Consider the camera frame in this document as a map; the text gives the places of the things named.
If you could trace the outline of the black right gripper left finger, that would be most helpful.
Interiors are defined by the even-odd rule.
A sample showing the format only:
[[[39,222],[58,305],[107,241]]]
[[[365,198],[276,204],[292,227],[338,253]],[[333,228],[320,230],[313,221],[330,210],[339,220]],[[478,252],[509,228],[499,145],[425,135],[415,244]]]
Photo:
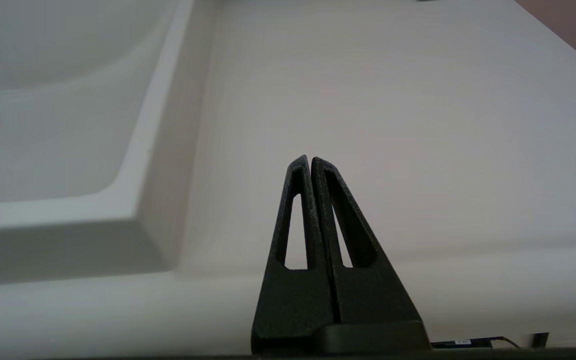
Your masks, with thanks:
[[[286,266],[291,215],[301,199],[305,269]],[[329,267],[306,155],[290,162],[251,328],[256,356],[331,356],[335,322]]]

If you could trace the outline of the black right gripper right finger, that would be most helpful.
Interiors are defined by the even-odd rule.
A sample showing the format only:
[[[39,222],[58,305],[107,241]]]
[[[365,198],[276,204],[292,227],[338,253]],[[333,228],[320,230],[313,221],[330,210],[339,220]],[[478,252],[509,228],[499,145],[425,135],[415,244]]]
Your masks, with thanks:
[[[416,306],[338,168],[314,157],[311,181],[336,320],[342,324],[422,324]]]

